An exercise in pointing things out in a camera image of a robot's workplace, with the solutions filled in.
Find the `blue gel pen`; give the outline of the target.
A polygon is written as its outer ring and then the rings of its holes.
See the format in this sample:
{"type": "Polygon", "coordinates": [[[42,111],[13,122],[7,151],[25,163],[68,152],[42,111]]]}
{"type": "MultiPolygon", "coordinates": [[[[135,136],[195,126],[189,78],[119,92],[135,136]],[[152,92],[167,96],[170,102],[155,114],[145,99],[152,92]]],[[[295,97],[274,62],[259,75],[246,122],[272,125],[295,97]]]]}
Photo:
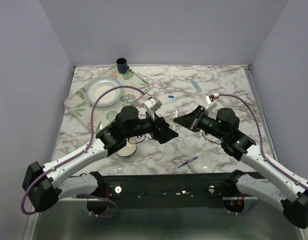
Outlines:
{"type": "Polygon", "coordinates": [[[193,157],[193,158],[191,158],[191,159],[189,159],[189,160],[187,160],[187,161],[181,163],[180,165],[177,166],[177,168],[179,169],[179,168],[181,168],[181,167],[183,167],[183,166],[185,166],[185,165],[187,165],[187,164],[189,164],[189,163],[195,161],[195,160],[198,159],[198,158],[199,158],[199,156],[195,156],[195,157],[193,157]]]}

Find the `white marker red tip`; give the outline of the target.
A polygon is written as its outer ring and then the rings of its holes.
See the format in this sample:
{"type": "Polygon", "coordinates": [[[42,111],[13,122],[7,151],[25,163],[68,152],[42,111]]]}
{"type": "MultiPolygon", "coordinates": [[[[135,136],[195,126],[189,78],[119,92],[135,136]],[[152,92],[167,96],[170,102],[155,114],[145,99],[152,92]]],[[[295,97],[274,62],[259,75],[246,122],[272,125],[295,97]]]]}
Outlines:
{"type": "Polygon", "coordinates": [[[176,108],[173,116],[173,122],[172,122],[172,130],[175,131],[176,129],[176,123],[174,122],[174,119],[178,117],[178,109],[176,108]]]}

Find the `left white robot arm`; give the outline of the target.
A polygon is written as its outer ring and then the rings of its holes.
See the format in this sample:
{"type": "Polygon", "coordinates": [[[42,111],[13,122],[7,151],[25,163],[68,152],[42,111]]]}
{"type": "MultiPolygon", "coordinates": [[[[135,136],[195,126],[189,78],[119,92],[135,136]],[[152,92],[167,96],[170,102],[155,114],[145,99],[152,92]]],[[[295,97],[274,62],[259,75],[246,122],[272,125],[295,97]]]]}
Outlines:
{"type": "Polygon", "coordinates": [[[29,199],[35,213],[51,208],[58,200],[75,195],[101,197],[105,191],[102,177],[98,172],[85,176],[73,176],[88,165],[105,159],[124,148],[127,140],[149,134],[160,144],[177,138],[179,135],[170,128],[163,117],[146,114],[139,118],[139,111],[134,106],[125,106],[115,120],[91,134],[90,141],[65,157],[40,165],[31,163],[26,170],[22,188],[21,211],[25,215],[25,200],[29,199]]]}

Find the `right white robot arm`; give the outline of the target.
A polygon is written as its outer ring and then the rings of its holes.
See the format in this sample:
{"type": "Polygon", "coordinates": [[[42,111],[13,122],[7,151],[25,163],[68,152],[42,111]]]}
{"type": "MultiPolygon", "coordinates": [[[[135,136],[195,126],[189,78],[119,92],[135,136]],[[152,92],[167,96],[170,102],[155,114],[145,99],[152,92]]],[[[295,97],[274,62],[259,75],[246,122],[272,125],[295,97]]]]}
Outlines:
{"type": "Polygon", "coordinates": [[[253,139],[242,133],[240,120],[232,109],[221,108],[216,118],[211,118],[204,107],[198,106],[173,121],[192,132],[203,131],[220,139],[225,153],[250,166],[268,181],[264,183],[241,173],[224,183],[228,195],[235,196],[239,192],[251,195],[280,210],[294,226],[308,227],[308,180],[273,160],[253,139]]]}

